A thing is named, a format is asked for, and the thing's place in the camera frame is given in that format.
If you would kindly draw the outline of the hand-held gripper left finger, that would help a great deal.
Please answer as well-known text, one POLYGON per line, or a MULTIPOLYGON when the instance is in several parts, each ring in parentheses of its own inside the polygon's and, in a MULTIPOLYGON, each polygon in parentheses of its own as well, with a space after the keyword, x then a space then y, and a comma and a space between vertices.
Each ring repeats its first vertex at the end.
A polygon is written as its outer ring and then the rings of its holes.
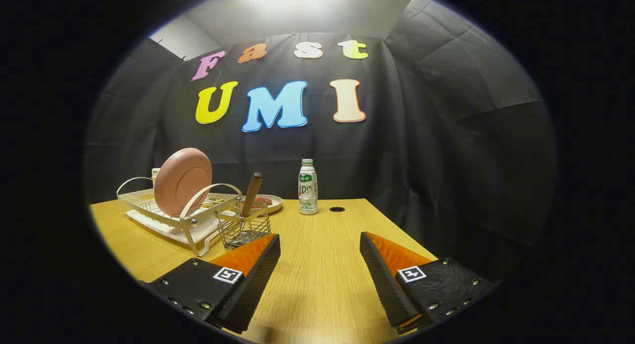
POLYGON ((152 294, 207 324, 248 329, 281 254, 269 234, 211 261, 191 258, 148 283, 152 294))

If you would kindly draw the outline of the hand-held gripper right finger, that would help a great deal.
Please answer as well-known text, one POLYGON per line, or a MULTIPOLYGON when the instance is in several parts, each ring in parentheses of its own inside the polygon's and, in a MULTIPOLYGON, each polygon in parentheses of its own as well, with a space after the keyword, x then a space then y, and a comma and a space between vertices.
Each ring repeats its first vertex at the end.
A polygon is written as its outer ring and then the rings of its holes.
POLYGON ((498 285, 453 258, 431 260, 370 232, 361 233, 359 251, 399 334, 445 322, 498 285))

